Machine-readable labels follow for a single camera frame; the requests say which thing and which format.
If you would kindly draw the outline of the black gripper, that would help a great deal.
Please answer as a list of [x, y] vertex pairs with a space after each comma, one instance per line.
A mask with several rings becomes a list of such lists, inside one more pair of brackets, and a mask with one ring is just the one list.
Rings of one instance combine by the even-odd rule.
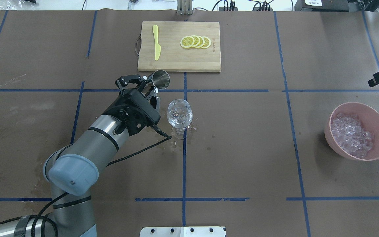
[[114, 128], [114, 134], [124, 130], [128, 135], [138, 134], [144, 127], [157, 125], [160, 121], [160, 98], [156, 87], [146, 87], [148, 81], [140, 75], [121, 76], [115, 81], [122, 90], [130, 84], [135, 84], [135, 90], [123, 90], [117, 99], [103, 112], [120, 121]]

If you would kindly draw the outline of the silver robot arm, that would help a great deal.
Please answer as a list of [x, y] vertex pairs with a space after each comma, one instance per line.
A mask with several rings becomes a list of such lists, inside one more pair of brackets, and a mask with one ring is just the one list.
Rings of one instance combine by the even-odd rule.
[[38, 214], [0, 222], [0, 237], [95, 237], [92, 187], [125, 141], [145, 127], [158, 131], [158, 90], [170, 77], [122, 76], [116, 100], [72, 144], [54, 152], [43, 167], [52, 201]]

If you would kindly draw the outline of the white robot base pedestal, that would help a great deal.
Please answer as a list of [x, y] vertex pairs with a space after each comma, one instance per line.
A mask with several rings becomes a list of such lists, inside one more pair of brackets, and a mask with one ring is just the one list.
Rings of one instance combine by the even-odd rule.
[[167, 226], [144, 227], [140, 237], [226, 237], [222, 226]]

